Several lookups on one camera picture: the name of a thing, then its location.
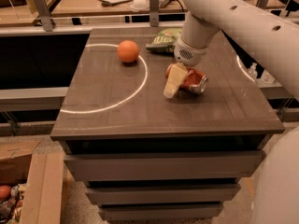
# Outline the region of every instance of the cabinet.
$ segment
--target cabinet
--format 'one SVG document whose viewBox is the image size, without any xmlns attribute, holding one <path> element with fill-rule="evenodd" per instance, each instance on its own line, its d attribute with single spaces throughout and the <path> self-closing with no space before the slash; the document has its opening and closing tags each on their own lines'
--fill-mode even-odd
<svg viewBox="0 0 299 224">
<path fill-rule="evenodd" d="M 174 58 L 146 50 L 161 29 L 92 30 L 51 133 L 105 220 L 217 216 L 284 130 L 221 32 L 201 62 L 205 93 L 166 99 Z M 134 64 L 118 60 L 124 39 L 140 48 Z"/>
</svg>

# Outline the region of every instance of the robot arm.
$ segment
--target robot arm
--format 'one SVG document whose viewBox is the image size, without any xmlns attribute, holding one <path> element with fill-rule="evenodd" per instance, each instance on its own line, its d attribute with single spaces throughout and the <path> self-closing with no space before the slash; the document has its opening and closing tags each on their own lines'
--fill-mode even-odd
<svg viewBox="0 0 299 224">
<path fill-rule="evenodd" d="M 195 66 L 222 29 L 299 99 L 299 26 L 243 0 L 184 0 L 189 10 L 176 44 L 178 62 Z"/>
</svg>

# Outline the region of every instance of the red object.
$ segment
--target red object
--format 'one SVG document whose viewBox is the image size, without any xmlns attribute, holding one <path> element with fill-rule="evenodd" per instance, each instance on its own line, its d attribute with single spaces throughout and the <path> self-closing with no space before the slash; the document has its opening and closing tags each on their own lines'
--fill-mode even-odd
<svg viewBox="0 0 299 224">
<path fill-rule="evenodd" d="M 166 70 L 166 78 L 169 76 L 172 65 L 170 64 Z M 204 92 L 207 83 L 206 74 L 190 67 L 187 67 L 187 70 L 188 74 L 180 87 L 195 94 Z"/>
<path fill-rule="evenodd" d="M 11 186 L 2 185 L 0 186 L 0 201 L 3 201 L 10 197 Z"/>
</svg>

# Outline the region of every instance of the drawer front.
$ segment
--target drawer front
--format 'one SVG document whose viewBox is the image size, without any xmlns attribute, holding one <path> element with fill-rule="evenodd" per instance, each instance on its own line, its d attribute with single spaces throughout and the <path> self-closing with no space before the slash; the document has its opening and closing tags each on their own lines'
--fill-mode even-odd
<svg viewBox="0 0 299 224">
<path fill-rule="evenodd" d="M 173 180 L 251 176 L 263 152 L 68 155 L 77 181 Z"/>
<path fill-rule="evenodd" d="M 118 187 L 88 189 L 87 196 L 92 204 L 98 206 L 142 203 L 224 202 L 232 200 L 239 190 L 240 186 L 238 184 Z"/>
<path fill-rule="evenodd" d="M 193 205 L 153 205 L 100 208 L 100 216 L 107 221 L 208 218 L 219 215 L 220 203 Z"/>
</svg>

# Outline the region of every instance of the orange ball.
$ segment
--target orange ball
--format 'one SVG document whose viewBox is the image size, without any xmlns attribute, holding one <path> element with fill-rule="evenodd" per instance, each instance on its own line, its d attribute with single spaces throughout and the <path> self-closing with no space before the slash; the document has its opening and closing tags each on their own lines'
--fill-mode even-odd
<svg viewBox="0 0 299 224">
<path fill-rule="evenodd" d="M 3 201 L 10 196 L 11 187 L 9 185 L 0 186 L 0 201 Z"/>
<path fill-rule="evenodd" d="M 139 56 L 139 47 L 134 41 L 122 41 L 118 46 L 118 56 L 122 62 L 132 63 Z"/>
</svg>

